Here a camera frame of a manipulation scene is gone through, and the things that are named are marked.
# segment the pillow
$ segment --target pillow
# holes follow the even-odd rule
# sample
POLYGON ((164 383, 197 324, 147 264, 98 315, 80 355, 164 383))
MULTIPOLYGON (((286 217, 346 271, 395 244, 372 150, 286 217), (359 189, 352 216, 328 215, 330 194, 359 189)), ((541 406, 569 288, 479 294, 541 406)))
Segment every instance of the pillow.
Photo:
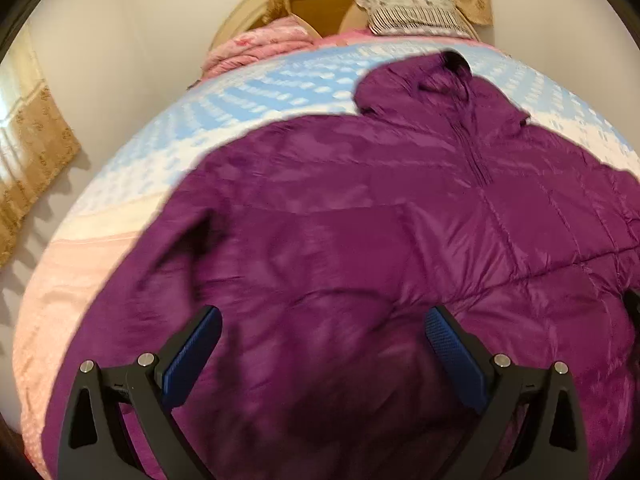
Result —
POLYGON ((376 36, 473 38, 453 0, 356 0, 376 36))

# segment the wall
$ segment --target wall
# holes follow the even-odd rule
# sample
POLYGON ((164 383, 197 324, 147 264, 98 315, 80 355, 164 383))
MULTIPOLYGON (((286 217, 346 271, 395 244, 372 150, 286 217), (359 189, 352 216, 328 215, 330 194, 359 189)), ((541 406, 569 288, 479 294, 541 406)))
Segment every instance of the wall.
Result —
MULTIPOLYGON (((605 0, 493 0, 482 34, 571 89, 640 149, 640 52, 605 0)), ((84 152, 29 216, 0 271, 0 412, 14 427, 12 330, 43 248, 91 177, 143 124, 184 92, 240 0, 43 0, 31 35, 53 95, 84 152)))

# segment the screw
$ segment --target screw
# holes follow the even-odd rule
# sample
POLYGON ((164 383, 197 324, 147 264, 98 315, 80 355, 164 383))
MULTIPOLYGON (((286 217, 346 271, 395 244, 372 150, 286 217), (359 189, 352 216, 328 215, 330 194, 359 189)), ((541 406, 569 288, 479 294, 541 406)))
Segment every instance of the screw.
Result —
POLYGON ((83 374, 87 374, 87 373, 89 373, 89 372, 90 372, 91 370, 93 370, 93 369, 94 369, 94 362, 93 362, 93 361, 91 361, 91 359, 87 359, 87 361, 85 361, 84 363, 82 363, 82 364, 80 365, 80 371, 81 371, 83 374))
POLYGON ((155 355, 150 354, 149 352, 145 352, 138 358, 138 364, 140 366, 149 366, 155 360, 155 355))
POLYGON ((558 361, 557 363, 554 363, 554 369, 560 375, 564 375, 569 371, 569 367, 566 364, 564 364, 562 361, 558 361))
POLYGON ((511 366, 511 359, 508 355, 498 354, 494 356, 494 363, 496 363, 500 368, 508 368, 511 366))

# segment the blue textured pad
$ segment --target blue textured pad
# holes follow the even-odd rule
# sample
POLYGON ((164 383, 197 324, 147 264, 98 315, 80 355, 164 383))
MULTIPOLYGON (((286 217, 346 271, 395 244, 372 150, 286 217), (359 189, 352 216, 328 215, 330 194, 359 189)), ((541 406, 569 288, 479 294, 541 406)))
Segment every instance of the blue textured pad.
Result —
POLYGON ((486 379, 442 314, 432 308, 424 317, 427 339, 444 366, 460 401, 482 413, 489 402, 486 379))
POLYGON ((184 404, 221 334, 222 314, 212 308, 162 377, 162 403, 165 407, 172 410, 184 404))

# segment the bed sheet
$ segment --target bed sheet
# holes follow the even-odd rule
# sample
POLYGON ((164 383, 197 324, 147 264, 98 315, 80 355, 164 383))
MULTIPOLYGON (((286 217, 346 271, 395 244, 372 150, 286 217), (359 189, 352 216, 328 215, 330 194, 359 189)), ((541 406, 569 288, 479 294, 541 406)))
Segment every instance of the bed sheet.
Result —
POLYGON ((453 48, 532 120, 640 176, 640 160, 601 115, 532 68, 472 41, 347 35, 313 52, 234 70, 192 89, 123 146, 80 196, 33 274, 14 342, 26 452, 48 478, 40 435, 66 348, 111 271, 185 172, 215 147, 265 123, 356 113, 358 79, 390 60, 453 48))

